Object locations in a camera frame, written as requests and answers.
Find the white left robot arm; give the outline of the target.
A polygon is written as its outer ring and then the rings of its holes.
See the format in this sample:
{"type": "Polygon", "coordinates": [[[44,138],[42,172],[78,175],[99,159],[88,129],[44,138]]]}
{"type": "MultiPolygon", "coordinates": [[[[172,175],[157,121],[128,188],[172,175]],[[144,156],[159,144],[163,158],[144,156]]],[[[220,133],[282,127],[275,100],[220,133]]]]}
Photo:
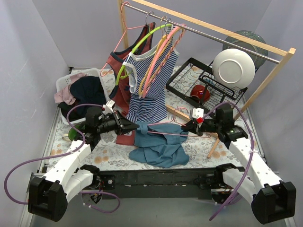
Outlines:
{"type": "Polygon", "coordinates": [[[173,123],[133,123],[118,110],[89,107],[83,128],[76,128],[77,138],[70,150],[42,177],[34,177],[29,185],[28,212],[59,221],[68,202],[86,187],[101,189],[104,180],[99,168],[80,167],[101,139],[101,134],[114,131],[116,135],[135,132],[136,149],[129,153],[133,161],[151,166],[169,168],[186,165],[189,161],[182,147],[188,131],[173,123]]]}

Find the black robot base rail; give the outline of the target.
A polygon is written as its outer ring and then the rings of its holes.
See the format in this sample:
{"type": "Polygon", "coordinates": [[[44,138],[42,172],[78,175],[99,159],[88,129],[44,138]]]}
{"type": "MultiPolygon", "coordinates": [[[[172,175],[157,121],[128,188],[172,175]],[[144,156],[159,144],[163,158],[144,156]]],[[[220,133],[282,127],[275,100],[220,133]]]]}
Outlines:
{"type": "Polygon", "coordinates": [[[87,191],[101,189],[103,199],[198,198],[223,202],[233,189],[217,181],[214,168],[95,171],[87,191]]]}

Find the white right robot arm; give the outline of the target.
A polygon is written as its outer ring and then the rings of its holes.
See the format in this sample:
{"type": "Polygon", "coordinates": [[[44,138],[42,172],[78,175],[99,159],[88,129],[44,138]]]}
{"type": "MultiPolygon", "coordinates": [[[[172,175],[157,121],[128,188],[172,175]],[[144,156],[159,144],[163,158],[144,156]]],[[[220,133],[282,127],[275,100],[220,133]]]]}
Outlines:
{"type": "Polygon", "coordinates": [[[233,192],[221,207],[210,217],[213,220],[219,212],[241,195],[251,206],[255,218],[261,224],[293,217],[295,214],[296,188],[292,182],[284,182],[265,163],[254,149],[253,136],[235,125],[231,102],[221,103],[214,108],[215,117],[207,119],[203,109],[190,112],[193,132],[215,132],[218,139],[234,154],[245,168],[241,173],[236,167],[226,164],[217,167],[215,184],[220,188],[231,186],[233,192]]]}

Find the thin pink wire hanger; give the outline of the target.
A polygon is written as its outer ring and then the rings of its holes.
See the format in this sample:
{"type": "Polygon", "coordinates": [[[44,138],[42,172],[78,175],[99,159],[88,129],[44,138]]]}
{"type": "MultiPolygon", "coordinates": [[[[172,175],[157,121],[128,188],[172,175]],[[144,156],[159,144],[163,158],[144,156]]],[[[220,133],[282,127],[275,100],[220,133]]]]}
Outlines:
{"type": "Polygon", "coordinates": [[[194,138],[217,138],[217,134],[207,132],[206,135],[195,135],[193,132],[188,132],[181,129],[182,123],[177,121],[177,118],[181,120],[190,120],[189,110],[186,107],[172,107],[166,105],[166,110],[172,114],[172,119],[166,122],[156,122],[156,123],[142,123],[141,128],[143,133],[147,134],[159,134],[159,135],[170,135],[170,136],[180,136],[180,137],[194,137],[194,138]]]}

